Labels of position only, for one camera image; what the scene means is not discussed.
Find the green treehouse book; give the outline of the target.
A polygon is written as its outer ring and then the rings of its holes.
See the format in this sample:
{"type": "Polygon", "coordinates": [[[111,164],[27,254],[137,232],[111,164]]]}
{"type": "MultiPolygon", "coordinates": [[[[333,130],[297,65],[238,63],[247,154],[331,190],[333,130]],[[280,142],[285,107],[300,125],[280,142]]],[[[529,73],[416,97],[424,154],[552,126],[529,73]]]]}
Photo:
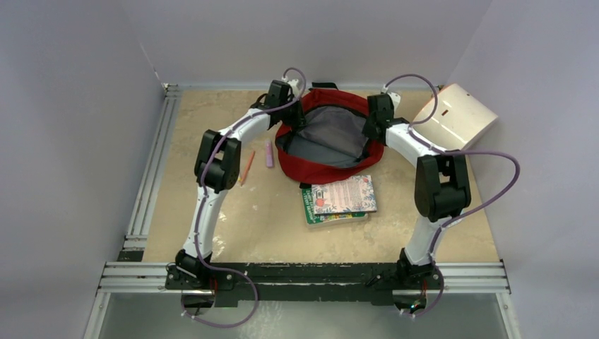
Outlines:
{"type": "Polygon", "coordinates": [[[367,213],[338,213],[332,215],[316,215],[311,189],[302,189],[302,203],[307,227],[311,230],[340,225],[351,222],[368,221],[367,213]]]}

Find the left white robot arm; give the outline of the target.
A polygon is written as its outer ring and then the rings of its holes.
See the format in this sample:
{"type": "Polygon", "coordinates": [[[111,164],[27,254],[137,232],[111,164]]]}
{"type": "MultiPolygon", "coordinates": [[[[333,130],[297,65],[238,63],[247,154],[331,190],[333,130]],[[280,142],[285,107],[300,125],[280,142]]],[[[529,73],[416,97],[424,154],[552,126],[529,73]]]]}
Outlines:
{"type": "Polygon", "coordinates": [[[271,83],[264,100],[219,131],[207,130],[194,165],[197,183],[195,214],[184,245],[175,256],[174,278],[194,289],[207,288],[211,278],[240,275],[234,268],[213,266],[213,235],[218,214],[229,190],[237,183],[243,145],[277,123],[299,115],[305,81],[283,77],[271,83]]]}

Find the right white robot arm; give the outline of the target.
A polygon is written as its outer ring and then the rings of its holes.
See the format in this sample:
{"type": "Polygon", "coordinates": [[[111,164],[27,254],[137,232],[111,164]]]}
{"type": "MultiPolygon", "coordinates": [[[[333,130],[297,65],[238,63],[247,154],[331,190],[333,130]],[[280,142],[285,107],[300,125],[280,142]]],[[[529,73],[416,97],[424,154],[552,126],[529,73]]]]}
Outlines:
{"type": "Polygon", "coordinates": [[[441,232],[470,205],[471,191],[465,155],[440,148],[414,131],[407,120],[396,118],[397,99],[391,93],[368,96],[369,114],[362,132],[402,155],[416,169],[414,202],[420,216],[396,269],[399,283],[414,287],[434,273],[441,232]]]}

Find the floral cover book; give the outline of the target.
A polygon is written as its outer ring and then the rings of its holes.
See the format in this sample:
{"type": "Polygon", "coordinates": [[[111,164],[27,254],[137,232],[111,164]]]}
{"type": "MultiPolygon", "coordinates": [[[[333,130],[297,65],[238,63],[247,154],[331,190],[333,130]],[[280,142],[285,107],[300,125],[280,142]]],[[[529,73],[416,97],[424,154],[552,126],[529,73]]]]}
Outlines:
{"type": "Polygon", "coordinates": [[[312,185],[315,215],[377,212],[374,185],[370,175],[355,175],[328,184],[312,185]]]}

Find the red backpack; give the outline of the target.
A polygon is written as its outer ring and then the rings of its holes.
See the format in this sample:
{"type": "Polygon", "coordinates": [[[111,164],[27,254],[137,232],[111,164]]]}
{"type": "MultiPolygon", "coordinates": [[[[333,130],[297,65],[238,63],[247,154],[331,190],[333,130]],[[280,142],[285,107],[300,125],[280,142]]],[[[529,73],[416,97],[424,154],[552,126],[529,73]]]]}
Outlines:
{"type": "Polygon", "coordinates": [[[275,135],[279,167],[301,184],[347,179],[378,163],[384,144],[362,130],[369,117],[367,99],[335,83],[312,83],[301,99],[302,126],[283,123],[275,135]]]}

